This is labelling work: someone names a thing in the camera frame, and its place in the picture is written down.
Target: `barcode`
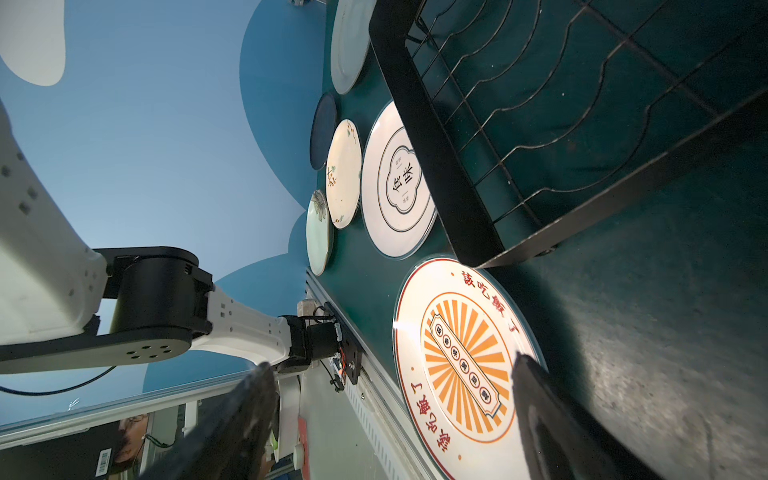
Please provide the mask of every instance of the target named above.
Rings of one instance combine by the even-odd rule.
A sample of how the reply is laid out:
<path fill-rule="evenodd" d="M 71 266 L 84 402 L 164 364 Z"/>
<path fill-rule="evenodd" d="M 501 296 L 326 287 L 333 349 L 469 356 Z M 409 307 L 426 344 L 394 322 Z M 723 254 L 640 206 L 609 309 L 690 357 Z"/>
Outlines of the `barcode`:
<path fill-rule="evenodd" d="M 101 477 L 107 474 L 109 468 L 109 455 L 112 453 L 112 449 L 102 450 L 98 454 L 98 464 L 96 465 L 96 476 Z"/>

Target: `dark green table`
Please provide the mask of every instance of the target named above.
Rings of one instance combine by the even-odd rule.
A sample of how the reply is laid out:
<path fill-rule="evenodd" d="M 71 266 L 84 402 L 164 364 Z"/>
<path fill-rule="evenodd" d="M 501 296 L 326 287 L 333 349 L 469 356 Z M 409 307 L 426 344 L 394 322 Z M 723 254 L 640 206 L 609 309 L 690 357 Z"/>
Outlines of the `dark green table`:
<path fill-rule="evenodd" d="M 324 91 L 333 91 L 326 19 Z M 372 51 L 340 117 L 366 139 L 390 101 Z M 492 274 L 520 307 L 550 372 L 669 478 L 768 471 L 768 151 L 741 147 L 551 255 Z M 318 188 L 325 189 L 324 172 Z M 402 281 L 449 252 L 439 222 L 406 260 L 385 258 L 358 213 L 319 278 L 395 375 L 392 315 Z"/>

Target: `blue wall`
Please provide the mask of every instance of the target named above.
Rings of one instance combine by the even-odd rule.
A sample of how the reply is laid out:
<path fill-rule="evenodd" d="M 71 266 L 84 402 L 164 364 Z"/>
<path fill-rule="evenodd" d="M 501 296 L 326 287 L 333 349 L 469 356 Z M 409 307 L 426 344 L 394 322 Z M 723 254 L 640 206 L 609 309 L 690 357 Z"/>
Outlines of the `blue wall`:
<path fill-rule="evenodd" d="M 83 240 L 188 249 L 233 298 L 273 315 L 294 312 L 308 264 L 324 5 L 67 2 L 64 25 L 61 80 L 41 87 L 0 62 L 0 98 L 17 142 Z M 76 395 L 0 396 L 0 422 L 249 366 L 189 352 L 137 372 L 121 367 Z M 4 376 L 0 384 L 55 389 L 89 376 Z"/>

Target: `dish rack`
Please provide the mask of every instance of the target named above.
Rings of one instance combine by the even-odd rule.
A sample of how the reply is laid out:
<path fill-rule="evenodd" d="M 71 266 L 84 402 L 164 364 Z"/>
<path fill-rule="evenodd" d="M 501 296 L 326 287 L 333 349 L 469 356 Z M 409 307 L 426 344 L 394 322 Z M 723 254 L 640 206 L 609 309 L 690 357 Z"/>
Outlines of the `dish rack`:
<path fill-rule="evenodd" d="M 373 50 L 459 261 L 551 252 L 768 129 L 768 5 L 390 0 Z"/>

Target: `white plate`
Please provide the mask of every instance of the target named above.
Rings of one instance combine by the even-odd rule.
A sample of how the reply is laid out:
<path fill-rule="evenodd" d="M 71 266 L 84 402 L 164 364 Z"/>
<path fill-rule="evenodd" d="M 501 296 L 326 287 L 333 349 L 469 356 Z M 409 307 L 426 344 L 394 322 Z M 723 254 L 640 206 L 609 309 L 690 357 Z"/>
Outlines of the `white plate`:
<path fill-rule="evenodd" d="M 325 195 L 321 190 L 315 190 L 310 206 L 306 209 L 306 254 L 315 275 L 320 275 L 326 269 L 333 245 L 333 228 L 329 217 Z"/>
<path fill-rule="evenodd" d="M 331 79 L 341 95 L 352 89 L 366 62 L 376 0 L 339 0 L 331 34 Z"/>
<path fill-rule="evenodd" d="M 368 234 L 388 257 L 402 259 L 417 251 L 435 222 L 432 195 L 394 102 L 368 137 L 361 199 Z"/>
<path fill-rule="evenodd" d="M 529 478 L 511 371 L 517 352 L 544 363 L 506 292 L 454 259 L 427 259 L 402 288 L 393 337 L 412 420 L 447 477 Z"/>
<path fill-rule="evenodd" d="M 360 200 L 360 169 L 362 152 L 357 127 L 342 120 L 333 134 L 326 162 L 326 196 L 333 226 L 349 225 Z"/>

